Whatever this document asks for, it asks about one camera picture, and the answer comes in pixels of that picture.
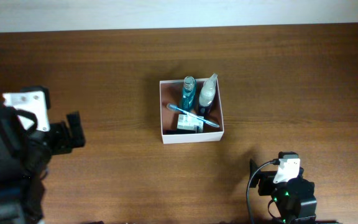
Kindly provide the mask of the green white small box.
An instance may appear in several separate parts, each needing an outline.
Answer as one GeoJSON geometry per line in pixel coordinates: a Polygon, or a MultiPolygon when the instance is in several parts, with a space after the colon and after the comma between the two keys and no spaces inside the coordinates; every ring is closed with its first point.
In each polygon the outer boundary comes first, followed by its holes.
{"type": "Polygon", "coordinates": [[[195,131],[196,133],[203,132],[204,122],[186,114],[178,115],[177,128],[187,131],[195,131]]]}

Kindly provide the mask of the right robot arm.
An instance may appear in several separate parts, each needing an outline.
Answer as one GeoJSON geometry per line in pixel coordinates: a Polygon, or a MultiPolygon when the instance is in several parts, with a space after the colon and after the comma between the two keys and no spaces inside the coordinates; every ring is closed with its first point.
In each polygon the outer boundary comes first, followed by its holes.
{"type": "Polygon", "coordinates": [[[276,159],[258,166],[250,160],[250,177],[246,189],[258,188],[260,196],[269,196],[268,205],[274,204],[279,216],[272,215],[273,223],[315,223],[317,201],[315,184],[303,178],[299,155],[295,152],[279,152],[276,159]]]}

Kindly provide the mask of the blue white toothbrush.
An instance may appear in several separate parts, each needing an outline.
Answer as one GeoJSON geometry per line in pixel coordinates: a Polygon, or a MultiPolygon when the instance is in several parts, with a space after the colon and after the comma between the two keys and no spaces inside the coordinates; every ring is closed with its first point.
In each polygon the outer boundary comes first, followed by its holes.
{"type": "Polygon", "coordinates": [[[193,114],[193,113],[190,113],[190,112],[188,112],[186,110],[183,110],[183,109],[179,108],[177,105],[168,103],[167,108],[169,110],[172,110],[172,111],[179,111],[179,112],[181,112],[181,113],[183,113],[185,115],[191,116],[192,118],[196,118],[196,119],[198,119],[198,120],[204,122],[205,124],[207,124],[209,126],[212,126],[214,128],[219,128],[220,127],[220,125],[218,123],[212,122],[212,121],[204,119],[204,118],[202,118],[202,117],[200,117],[200,116],[198,116],[196,114],[193,114]]]}

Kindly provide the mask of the teal mouthwash bottle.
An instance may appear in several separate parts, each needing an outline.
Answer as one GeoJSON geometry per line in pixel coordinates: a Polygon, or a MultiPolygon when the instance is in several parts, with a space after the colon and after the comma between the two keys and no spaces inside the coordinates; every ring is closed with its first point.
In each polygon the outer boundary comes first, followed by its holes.
{"type": "Polygon", "coordinates": [[[180,108],[185,111],[191,111],[194,108],[195,95],[196,80],[191,76],[187,76],[183,82],[180,108]]]}

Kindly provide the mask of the clear spray bottle purple liquid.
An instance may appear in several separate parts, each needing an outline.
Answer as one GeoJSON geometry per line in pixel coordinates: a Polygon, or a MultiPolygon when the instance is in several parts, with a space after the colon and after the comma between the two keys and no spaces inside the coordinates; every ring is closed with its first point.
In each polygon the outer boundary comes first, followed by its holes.
{"type": "Polygon", "coordinates": [[[216,94],[216,80],[218,75],[214,73],[208,80],[203,83],[198,100],[198,114],[207,116],[211,111],[211,107],[216,94]]]}

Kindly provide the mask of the white open cardboard box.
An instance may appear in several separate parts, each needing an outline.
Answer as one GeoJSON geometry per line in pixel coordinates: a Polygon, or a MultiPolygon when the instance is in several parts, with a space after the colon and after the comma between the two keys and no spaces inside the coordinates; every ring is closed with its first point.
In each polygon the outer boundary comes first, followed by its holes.
{"type": "Polygon", "coordinates": [[[202,133],[194,134],[167,134],[168,130],[176,130],[179,112],[169,110],[168,103],[180,104],[181,91],[183,88],[182,80],[164,80],[159,83],[160,92],[160,132],[164,144],[179,144],[191,142],[220,141],[224,134],[223,109],[221,105],[221,95],[219,81],[216,81],[216,94],[214,97],[211,112],[207,117],[220,125],[219,128],[213,128],[204,125],[202,133]]]}

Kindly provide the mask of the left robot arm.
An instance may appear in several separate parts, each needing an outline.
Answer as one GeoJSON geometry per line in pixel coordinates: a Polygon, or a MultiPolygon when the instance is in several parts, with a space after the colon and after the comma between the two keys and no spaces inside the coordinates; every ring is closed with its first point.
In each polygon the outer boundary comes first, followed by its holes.
{"type": "Polygon", "coordinates": [[[79,112],[50,123],[48,88],[33,86],[3,93],[0,102],[0,223],[44,222],[42,183],[48,163],[84,147],[79,112]]]}

